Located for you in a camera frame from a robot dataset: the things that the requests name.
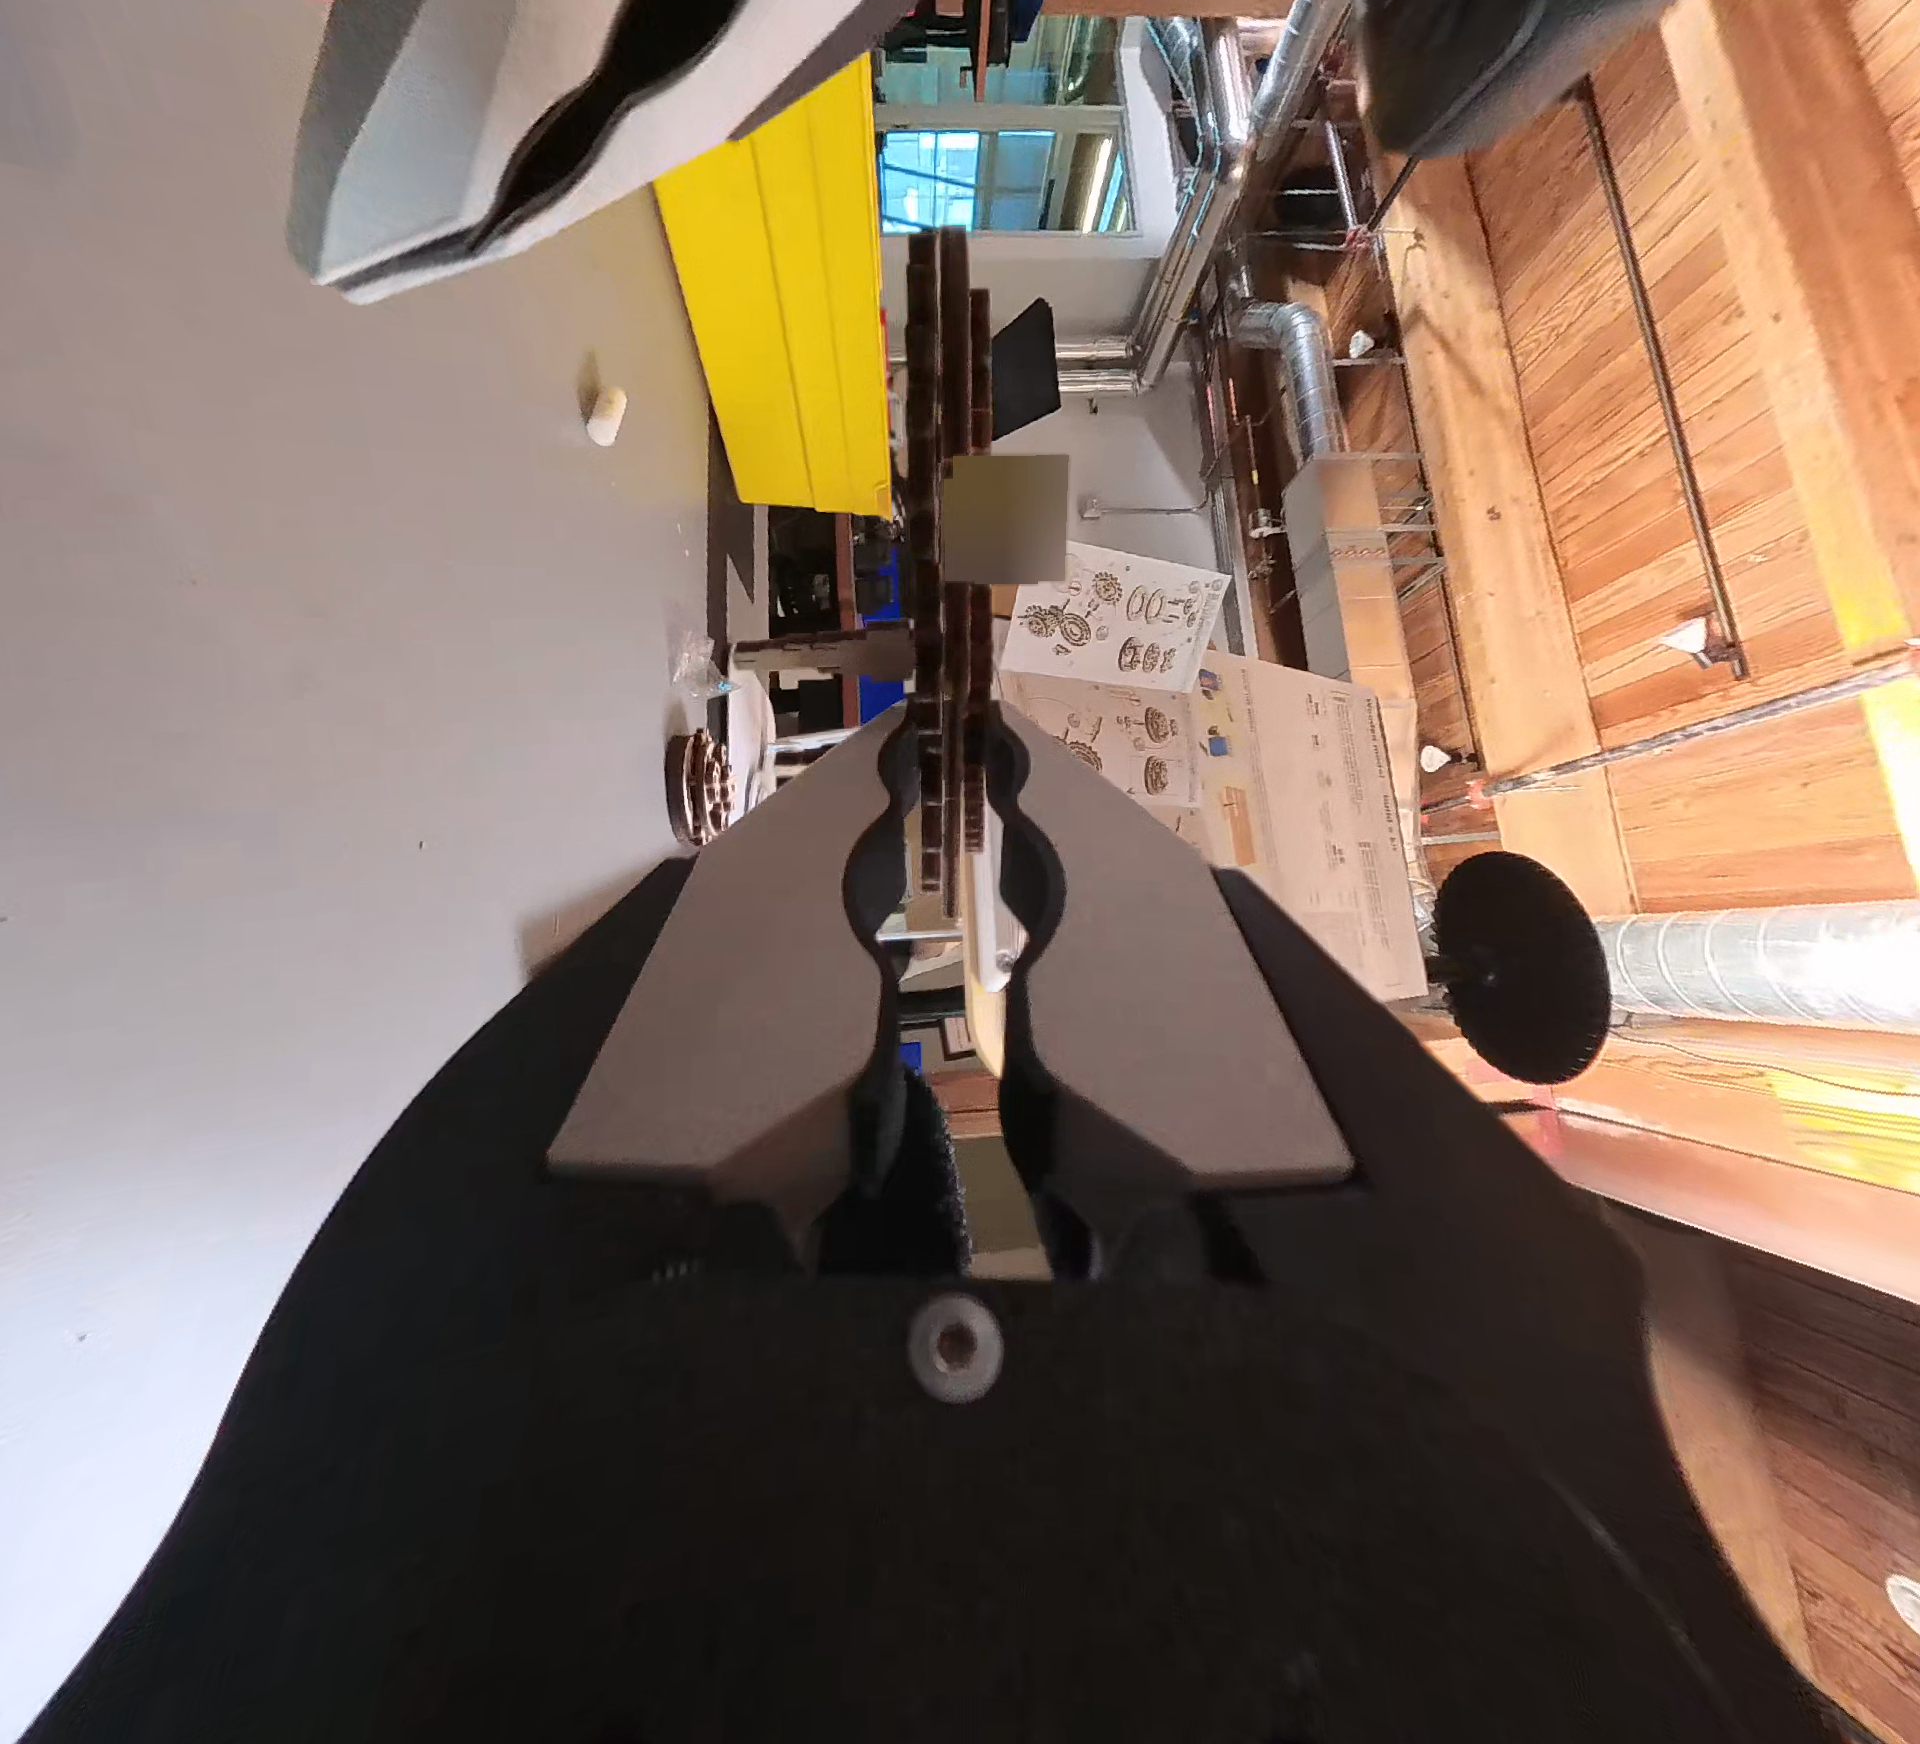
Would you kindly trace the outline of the small round wooden gear stack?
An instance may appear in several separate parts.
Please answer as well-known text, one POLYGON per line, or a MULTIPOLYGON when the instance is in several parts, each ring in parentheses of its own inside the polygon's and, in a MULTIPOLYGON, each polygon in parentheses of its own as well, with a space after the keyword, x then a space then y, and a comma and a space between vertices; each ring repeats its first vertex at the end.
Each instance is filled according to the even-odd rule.
POLYGON ((731 760, 707 733, 673 733, 660 754, 665 815, 689 848, 716 843, 731 820, 731 760))

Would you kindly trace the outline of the white book stand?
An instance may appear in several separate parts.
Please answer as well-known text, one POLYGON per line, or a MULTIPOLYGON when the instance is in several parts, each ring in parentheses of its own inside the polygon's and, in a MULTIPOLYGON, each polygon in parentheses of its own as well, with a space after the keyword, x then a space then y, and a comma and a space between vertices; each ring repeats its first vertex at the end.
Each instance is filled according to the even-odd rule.
MULTIPOLYGON (((757 675, 736 675, 728 692, 728 767, 731 820, 769 800, 778 783, 797 779, 800 765, 851 740, 851 730, 819 730, 783 735, 773 694, 757 675)), ((942 1059, 973 1056, 984 1071, 1005 1071, 1005 1009, 1014 970, 1030 945, 1020 915, 999 894, 1005 824, 984 800, 984 848, 964 853, 948 892, 916 892, 920 881, 920 815, 903 817, 909 892, 874 928, 874 944, 898 970, 903 996, 939 996, 960 1005, 960 1025, 930 1021, 942 1059)))

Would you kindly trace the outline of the black round disc stand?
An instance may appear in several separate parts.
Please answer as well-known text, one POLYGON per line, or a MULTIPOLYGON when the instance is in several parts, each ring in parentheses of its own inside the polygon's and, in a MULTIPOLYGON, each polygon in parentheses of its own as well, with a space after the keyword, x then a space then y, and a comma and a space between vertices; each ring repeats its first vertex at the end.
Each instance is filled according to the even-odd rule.
POLYGON ((1533 858, 1485 848, 1445 875, 1425 970, 1474 1056, 1509 1081, 1572 1084, 1608 1039, 1596 923, 1533 858))

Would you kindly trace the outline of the silver air duct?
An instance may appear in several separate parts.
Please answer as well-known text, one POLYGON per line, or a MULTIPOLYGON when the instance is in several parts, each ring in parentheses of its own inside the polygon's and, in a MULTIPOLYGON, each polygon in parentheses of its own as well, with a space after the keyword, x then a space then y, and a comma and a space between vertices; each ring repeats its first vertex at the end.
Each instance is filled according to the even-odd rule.
POLYGON ((1920 905, 1596 919, 1618 1010, 1770 1026, 1920 1026, 1920 905))
MULTIPOLYGON (((1155 15, 1144 25, 1170 88, 1187 93, 1198 163, 1187 174, 1170 239, 1127 332, 1132 390, 1161 382, 1177 327, 1228 247, 1250 187, 1280 168, 1294 121, 1321 93, 1327 50, 1344 37, 1351 0, 1287 0, 1280 40, 1260 80, 1249 80, 1231 15, 1155 15)), ((1228 341, 1280 361, 1284 407, 1300 459, 1344 453, 1337 437, 1331 345, 1325 318, 1294 303, 1263 303, 1223 288, 1228 341)))

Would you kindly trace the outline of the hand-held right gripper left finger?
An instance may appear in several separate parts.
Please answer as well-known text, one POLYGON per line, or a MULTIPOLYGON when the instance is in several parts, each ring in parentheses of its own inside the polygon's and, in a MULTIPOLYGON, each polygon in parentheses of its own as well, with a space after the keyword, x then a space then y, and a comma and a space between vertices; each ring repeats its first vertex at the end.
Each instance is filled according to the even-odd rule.
POLYGON ((898 1151, 916 730, 895 706, 707 843, 588 1067, 547 1170, 819 1223, 898 1151))

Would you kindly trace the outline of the wooden gear assembly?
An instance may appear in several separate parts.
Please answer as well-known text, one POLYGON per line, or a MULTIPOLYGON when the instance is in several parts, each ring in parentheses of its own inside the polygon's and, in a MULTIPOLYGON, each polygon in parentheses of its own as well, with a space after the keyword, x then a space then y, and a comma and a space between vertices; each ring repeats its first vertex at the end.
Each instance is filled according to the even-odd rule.
POLYGON ((855 672, 879 657, 881 678, 909 678, 909 733, 920 756, 920 892, 960 910, 968 858, 990 844, 984 750, 991 706, 991 585, 957 579, 960 462, 991 443, 991 300, 968 283, 960 225, 909 239, 909 394, 903 394, 903 619, 736 645, 736 672, 787 665, 855 672))

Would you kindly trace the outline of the small instruction sheet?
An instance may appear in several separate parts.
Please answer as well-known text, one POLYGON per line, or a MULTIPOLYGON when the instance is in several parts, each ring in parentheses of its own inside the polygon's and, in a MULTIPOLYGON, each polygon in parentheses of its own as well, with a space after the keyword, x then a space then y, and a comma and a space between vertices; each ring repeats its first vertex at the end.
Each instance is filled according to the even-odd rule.
POLYGON ((995 668, 1187 694, 1228 589, 1219 570, 1070 538, 1058 579, 1018 585, 995 668))

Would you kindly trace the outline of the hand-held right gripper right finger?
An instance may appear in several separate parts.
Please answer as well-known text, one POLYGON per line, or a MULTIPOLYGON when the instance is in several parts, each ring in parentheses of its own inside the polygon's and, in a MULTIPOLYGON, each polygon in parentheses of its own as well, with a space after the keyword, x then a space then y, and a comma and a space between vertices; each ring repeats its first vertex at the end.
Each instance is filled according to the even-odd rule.
POLYGON ((1005 989, 999 1135, 1047 1265, 1213 1265, 1245 1199, 1357 1156, 1213 871, 1025 714, 991 719, 1005 989))

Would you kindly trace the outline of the yellow plastic bin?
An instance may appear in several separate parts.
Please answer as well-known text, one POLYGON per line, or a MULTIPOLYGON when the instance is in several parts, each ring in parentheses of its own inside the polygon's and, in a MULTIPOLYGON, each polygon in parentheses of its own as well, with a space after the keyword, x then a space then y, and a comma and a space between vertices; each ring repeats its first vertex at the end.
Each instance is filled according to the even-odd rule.
POLYGON ((736 497, 891 517, 872 56, 652 193, 736 497))

